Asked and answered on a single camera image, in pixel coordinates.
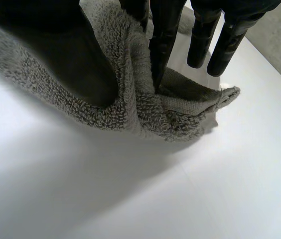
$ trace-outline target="gray towel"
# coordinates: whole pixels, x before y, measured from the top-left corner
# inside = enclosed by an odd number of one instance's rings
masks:
[[[54,81],[45,69],[9,35],[0,30],[0,74],[88,126],[129,131],[144,138],[188,141],[204,133],[207,113],[234,100],[240,89],[215,91],[167,69],[159,94],[152,85],[148,38],[140,24],[120,8],[118,1],[82,0],[101,48],[119,82],[119,97],[106,109],[74,97]],[[190,33],[193,20],[182,17],[180,30]]]

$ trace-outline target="folded towel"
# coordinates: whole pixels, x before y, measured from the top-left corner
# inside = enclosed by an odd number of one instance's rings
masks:
[[[119,83],[119,97],[100,109],[74,97],[16,41],[0,30],[0,74],[72,119],[99,129],[129,131],[144,138],[188,141],[204,133],[207,113],[233,101],[237,87],[216,91],[168,69],[158,94],[150,71],[148,38],[118,1],[82,0],[97,40]],[[180,30],[190,34],[182,16]]]

